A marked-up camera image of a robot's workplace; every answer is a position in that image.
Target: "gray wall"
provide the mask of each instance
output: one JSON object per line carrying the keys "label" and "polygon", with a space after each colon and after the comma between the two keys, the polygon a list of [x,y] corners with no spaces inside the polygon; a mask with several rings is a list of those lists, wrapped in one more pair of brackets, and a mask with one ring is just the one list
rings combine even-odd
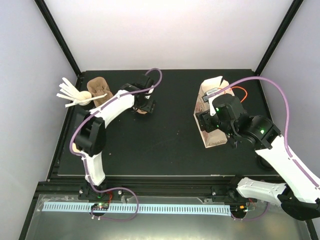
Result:
{"label": "gray wall", "polygon": [[[262,73],[279,83],[290,106],[288,142],[302,161],[320,177],[320,2],[301,5]],[[285,107],[279,92],[263,84],[273,120],[284,130]],[[318,234],[320,219],[314,220]]]}
{"label": "gray wall", "polygon": [[33,0],[0,7],[0,239],[18,239],[66,115],[61,78],[76,76]]}

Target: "black tabletop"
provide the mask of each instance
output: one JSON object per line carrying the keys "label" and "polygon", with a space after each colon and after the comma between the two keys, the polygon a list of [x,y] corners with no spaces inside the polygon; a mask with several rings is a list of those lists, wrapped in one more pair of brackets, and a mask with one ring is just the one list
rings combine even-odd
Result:
{"label": "black tabletop", "polygon": [[[115,94],[126,83],[134,83],[145,70],[86,71],[80,89],[95,77],[106,79]],[[193,113],[200,84],[209,78],[223,76],[229,83],[253,76],[249,69],[163,70],[161,84],[152,97],[156,100],[153,114],[141,115],[127,110],[113,120],[105,134],[107,144],[102,164],[107,176],[233,176],[276,175],[259,167],[256,154],[244,147],[232,148],[228,143],[205,148]],[[150,76],[158,80],[159,74]],[[247,81],[248,97],[244,108],[251,115],[268,116],[268,108],[260,84]],[[233,90],[240,99],[244,92]],[[76,106],[59,158],[59,176],[84,176],[81,158],[69,151],[69,142],[77,126]]]}

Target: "black post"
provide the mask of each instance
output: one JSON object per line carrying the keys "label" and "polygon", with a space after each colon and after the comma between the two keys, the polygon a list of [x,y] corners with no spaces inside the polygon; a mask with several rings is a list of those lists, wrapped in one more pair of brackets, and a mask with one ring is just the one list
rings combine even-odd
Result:
{"label": "black post", "polygon": [[61,47],[64,55],[66,56],[66,59],[69,61],[75,75],[77,77],[80,76],[81,71],[80,68],[78,67],[76,60],[74,59],[74,57],[71,54],[71,51],[64,39],[64,37],[62,36],[54,18],[52,17],[46,3],[44,0],[34,0],[35,3],[37,4],[38,8],[40,9],[46,23],[49,25],[53,35],[55,36],[55,39],[57,40],[59,46]]}
{"label": "black post", "polygon": [[278,30],[276,31],[269,47],[265,51],[258,67],[255,70],[255,75],[260,76],[264,68],[266,67],[269,59],[271,58],[272,54],[274,53],[276,47],[278,46],[278,43],[280,42],[282,36],[285,34],[288,26],[290,25],[292,19],[296,15],[298,9],[300,8],[302,2],[304,0],[293,0],[291,6],[289,7],[289,10],[286,12]]}

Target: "purple cable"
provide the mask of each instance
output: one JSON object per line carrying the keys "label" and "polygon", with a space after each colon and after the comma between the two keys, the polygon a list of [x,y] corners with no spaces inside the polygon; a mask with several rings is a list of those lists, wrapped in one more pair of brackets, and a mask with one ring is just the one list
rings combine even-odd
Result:
{"label": "purple cable", "polygon": [[[152,68],[152,69],[150,69],[149,71],[147,71],[147,72],[145,73],[145,75],[147,75],[147,74],[149,74],[150,72],[155,71],[155,70],[158,71],[159,74],[160,74],[159,80],[158,80],[158,82],[157,82],[155,85],[153,85],[153,86],[151,86],[151,87],[149,87],[149,88],[146,88],[146,89],[137,90],[137,91],[130,91],[130,92],[126,92],[126,93],[120,94],[120,95],[119,95],[119,98],[124,97],[124,96],[126,96],[126,95],[133,95],[133,94],[139,94],[139,93],[148,92],[148,91],[156,88],[156,87],[161,83],[161,81],[162,81],[162,72],[161,72],[161,70],[158,69],[158,68]],[[107,107],[109,104],[111,104],[112,102],[114,102],[114,101],[116,101],[116,100],[118,100],[117,97],[111,98],[109,101],[107,101],[107,102],[101,107],[101,110],[103,110],[105,107]],[[86,156],[85,156],[84,154],[82,154],[81,152],[75,152],[75,151],[73,150],[73,148],[72,148],[72,145],[73,145],[73,143],[74,143],[74,141],[75,141],[75,138],[76,138],[77,134],[80,132],[81,128],[82,128],[90,119],[92,119],[92,118],[93,118],[97,113],[99,113],[99,112],[100,112],[100,111],[97,110],[97,111],[95,111],[93,114],[91,114],[89,117],[87,117],[87,118],[79,125],[79,127],[74,131],[74,134],[72,135],[71,140],[70,140],[70,144],[69,144],[69,150],[70,150],[70,152],[71,152],[73,155],[81,156],[81,157],[83,157],[83,158],[86,157]],[[136,200],[136,210],[135,210],[134,214],[133,214],[131,217],[126,218],[126,219],[116,219],[116,218],[111,218],[111,217],[100,217],[100,219],[112,220],[112,221],[116,221],[116,222],[127,222],[127,221],[130,221],[130,220],[132,220],[133,218],[135,218],[136,215],[137,215],[137,213],[138,213],[138,210],[139,210],[139,201],[138,201],[137,195],[136,195],[133,191],[131,191],[130,189],[128,189],[128,188],[126,188],[126,187],[113,187],[113,188],[106,189],[106,190],[98,190],[98,189],[96,189],[95,186],[94,186],[94,184],[93,184],[93,182],[92,182],[92,179],[91,179],[91,176],[90,176],[90,173],[89,173],[89,170],[88,170],[87,160],[83,160],[83,165],[84,165],[85,174],[88,176],[89,183],[90,183],[92,189],[93,189],[95,192],[97,192],[97,193],[105,193],[105,192],[111,192],[111,191],[114,191],[114,190],[125,190],[125,191],[128,191],[129,193],[131,193],[131,194],[134,196],[135,200]]]}
{"label": "purple cable", "polygon": [[232,217],[234,220],[240,220],[240,221],[245,221],[245,222],[256,221],[256,220],[261,219],[264,215],[266,215],[266,213],[268,212],[269,208],[270,208],[270,203],[267,202],[266,208],[265,208],[265,210],[263,211],[263,213],[262,213],[260,216],[256,216],[256,217],[254,217],[254,218],[249,218],[249,219],[246,219],[246,218],[236,218],[236,217],[233,216],[233,214],[231,213],[231,217]]}
{"label": "purple cable", "polygon": [[274,85],[278,90],[279,92],[281,93],[282,95],[282,98],[283,98],[283,101],[284,101],[284,104],[285,104],[285,111],[286,111],[286,118],[285,118],[285,126],[284,126],[284,148],[286,150],[286,152],[288,153],[288,155],[290,156],[290,158],[292,158],[292,154],[289,150],[289,146],[288,146],[288,127],[289,127],[289,103],[288,103],[288,100],[286,98],[286,95],[284,93],[284,91],[281,89],[281,87],[276,84],[274,81],[268,79],[268,78],[265,78],[265,77],[262,77],[262,76],[249,76],[249,77],[245,77],[245,78],[242,78],[238,81],[235,81],[234,83],[231,83],[230,85],[226,86],[225,88],[219,90],[219,91],[216,91],[214,93],[211,93],[209,94],[207,97],[208,98],[211,98],[219,93],[222,93],[223,91],[237,85],[237,84],[240,84],[240,83],[243,83],[243,82],[246,82],[246,81],[249,81],[249,80],[263,80],[263,81],[267,81],[268,83],[271,83],[272,85]]}

